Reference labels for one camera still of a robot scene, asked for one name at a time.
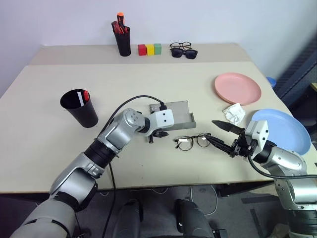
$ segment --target yellow block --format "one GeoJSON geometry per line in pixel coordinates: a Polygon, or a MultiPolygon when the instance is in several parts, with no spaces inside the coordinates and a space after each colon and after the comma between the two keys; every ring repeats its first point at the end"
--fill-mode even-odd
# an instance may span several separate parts
{"type": "Polygon", "coordinates": [[[154,45],[153,44],[147,44],[145,46],[147,48],[147,55],[153,56],[154,55],[154,45]]]}

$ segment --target eyeglasses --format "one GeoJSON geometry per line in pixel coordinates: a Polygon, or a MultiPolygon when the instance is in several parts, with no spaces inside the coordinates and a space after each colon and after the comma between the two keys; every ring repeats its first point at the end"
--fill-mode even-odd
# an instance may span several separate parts
{"type": "Polygon", "coordinates": [[[170,44],[169,47],[171,48],[172,56],[175,58],[180,58],[182,55],[185,55],[186,58],[193,60],[198,53],[198,51],[192,49],[192,43],[190,42],[174,42],[170,44]]]}
{"type": "Polygon", "coordinates": [[[210,133],[201,133],[197,136],[181,136],[174,141],[177,143],[177,146],[175,149],[180,149],[182,151],[188,151],[191,148],[193,148],[194,145],[194,139],[196,139],[196,142],[201,147],[207,147],[210,145],[210,142],[204,137],[204,135],[211,136],[210,133]]]}

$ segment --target glasses lens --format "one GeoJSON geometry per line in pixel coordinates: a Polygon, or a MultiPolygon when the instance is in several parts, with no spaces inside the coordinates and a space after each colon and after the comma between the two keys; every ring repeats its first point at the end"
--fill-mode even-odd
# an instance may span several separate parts
{"type": "Polygon", "coordinates": [[[183,55],[183,50],[182,49],[173,48],[171,51],[172,51],[172,56],[173,57],[179,58],[179,57],[181,57],[183,55]]]}
{"type": "Polygon", "coordinates": [[[207,147],[210,145],[210,142],[206,139],[206,137],[204,137],[205,134],[207,133],[202,133],[197,136],[197,144],[199,144],[201,147],[207,147]]]}
{"type": "Polygon", "coordinates": [[[178,139],[178,148],[183,151],[190,150],[193,147],[193,144],[193,139],[190,137],[184,136],[178,139]]]}
{"type": "Polygon", "coordinates": [[[172,47],[172,48],[180,48],[180,43],[174,42],[174,43],[170,44],[170,47],[172,47]]]}
{"type": "Polygon", "coordinates": [[[198,52],[195,51],[195,50],[187,50],[187,51],[186,51],[186,57],[187,57],[188,59],[193,60],[194,58],[196,58],[197,53],[198,53],[198,52]]]}
{"type": "Polygon", "coordinates": [[[188,41],[186,41],[186,42],[183,43],[183,47],[184,47],[184,48],[191,49],[191,46],[192,46],[192,44],[191,44],[190,42],[188,42],[188,41]]]}

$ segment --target glasses frame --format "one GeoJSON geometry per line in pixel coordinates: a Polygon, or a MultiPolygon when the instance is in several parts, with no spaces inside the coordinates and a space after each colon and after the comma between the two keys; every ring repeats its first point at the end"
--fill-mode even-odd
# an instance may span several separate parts
{"type": "Polygon", "coordinates": [[[183,49],[181,49],[181,48],[172,48],[172,49],[170,49],[170,50],[171,50],[172,56],[173,56],[174,58],[181,58],[183,55],[185,55],[186,58],[188,58],[188,59],[190,59],[190,60],[195,59],[196,56],[197,56],[197,53],[198,53],[198,51],[196,51],[196,50],[183,50],[183,49]],[[180,56],[178,56],[178,57],[177,57],[177,56],[174,56],[174,55],[173,55],[174,51],[182,51],[182,54],[181,54],[180,56]],[[195,53],[195,57],[193,57],[193,58],[188,57],[188,56],[187,56],[187,53],[189,53],[189,52],[195,53]]]}
{"type": "Polygon", "coordinates": [[[210,145],[210,142],[209,142],[209,141],[208,141],[208,145],[206,145],[206,146],[202,146],[202,145],[199,144],[199,142],[198,142],[198,137],[202,137],[203,135],[210,135],[210,136],[211,136],[211,134],[210,134],[210,133],[207,133],[207,132],[200,133],[199,135],[196,135],[196,136],[180,136],[179,138],[174,139],[174,142],[177,143],[177,146],[175,147],[175,149],[180,149],[180,150],[182,150],[182,151],[189,151],[189,150],[191,150],[191,149],[193,148],[193,146],[194,146],[194,139],[196,139],[196,142],[197,142],[197,144],[198,144],[200,147],[206,148],[206,147],[208,147],[208,146],[210,145]],[[180,145],[181,145],[181,143],[182,143],[183,141],[179,141],[179,139],[191,139],[191,141],[190,141],[190,143],[191,143],[190,148],[187,149],[187,150],[183,150],[182,148],[180,148],[180,145]]]}
{"type": "Polygon", "coordinates": [[[188,42],[188,41],[185,41],[185,42],[183,42],[183,43],[174,42],[174,43],[170,44],[169,47],[170,47],[171,49],[173,49],[173,48],[178,48],[178,49],[180,49],[181,47],[182,47],[183,49],[185,49],[185,48],[191,49],[191,48],[192,48],[192,43],[190,43],[190,42],[188,42]]]}

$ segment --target red block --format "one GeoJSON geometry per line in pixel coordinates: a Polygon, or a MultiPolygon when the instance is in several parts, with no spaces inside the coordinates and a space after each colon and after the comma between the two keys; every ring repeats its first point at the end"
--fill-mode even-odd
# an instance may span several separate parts
{"type": "Polygon", "coordinates": [[[147,55],[147,48],[145,45],[138,45],[139,55],[146,56],[147,55]]]}

